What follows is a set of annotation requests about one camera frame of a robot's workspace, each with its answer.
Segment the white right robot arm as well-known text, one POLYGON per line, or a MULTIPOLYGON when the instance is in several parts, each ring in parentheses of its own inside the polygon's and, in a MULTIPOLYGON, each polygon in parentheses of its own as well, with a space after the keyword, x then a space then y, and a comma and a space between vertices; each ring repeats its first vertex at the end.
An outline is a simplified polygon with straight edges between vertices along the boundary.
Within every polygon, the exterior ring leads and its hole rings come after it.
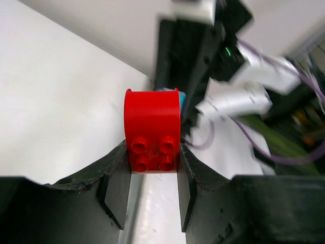
POLYGON ((289 95, 296 69, 247 47, 238 32, 253 20, 243 1, 172 1, 174 19, 159 23, 154 89, 185 93, 181 133, 212 129, 226 117, 266 114, 268 91, 289 95))

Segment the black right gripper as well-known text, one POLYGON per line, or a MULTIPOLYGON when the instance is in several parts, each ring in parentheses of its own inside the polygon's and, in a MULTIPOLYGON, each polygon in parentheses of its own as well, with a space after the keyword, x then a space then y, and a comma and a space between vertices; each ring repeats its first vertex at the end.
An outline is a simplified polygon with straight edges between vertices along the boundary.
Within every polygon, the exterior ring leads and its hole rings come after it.
POLYGON ((237 32, 253 17, 241 1, 214 1, 214 24, 161 19, 154 89, 179 88, 186 93, 181 131, 196 126, 195 106, 205 96, 208 80, 229 81, 245 63, 237 32))

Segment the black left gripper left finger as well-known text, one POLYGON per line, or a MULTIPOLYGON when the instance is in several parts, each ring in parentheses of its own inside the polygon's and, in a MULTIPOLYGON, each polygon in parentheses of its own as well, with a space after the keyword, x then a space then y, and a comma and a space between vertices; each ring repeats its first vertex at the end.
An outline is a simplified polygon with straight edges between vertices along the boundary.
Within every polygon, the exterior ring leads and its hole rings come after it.
POLYGON ((118 243, 131 183, 126 143, 50 185, 1 177, 1 243, 118 243))

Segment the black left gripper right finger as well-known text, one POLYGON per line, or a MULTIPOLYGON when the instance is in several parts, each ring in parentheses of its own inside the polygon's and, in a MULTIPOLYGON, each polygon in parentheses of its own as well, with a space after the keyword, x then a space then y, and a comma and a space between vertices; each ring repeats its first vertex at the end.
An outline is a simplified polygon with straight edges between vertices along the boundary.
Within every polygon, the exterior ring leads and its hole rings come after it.
POLYGON ((324 243, 324 177, 227 179, 182 144, 177 172, 187 243, 324 243))

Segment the yellow red blue lego cluster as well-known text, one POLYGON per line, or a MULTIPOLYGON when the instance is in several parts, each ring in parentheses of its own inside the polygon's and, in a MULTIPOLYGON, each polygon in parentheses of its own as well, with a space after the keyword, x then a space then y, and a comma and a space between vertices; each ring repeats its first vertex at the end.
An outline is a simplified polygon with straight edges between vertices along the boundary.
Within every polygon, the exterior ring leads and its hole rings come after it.
POLYGON ((178 89, 126 91, 124 132, 133 173, 177 172, 180 115, 178 89))

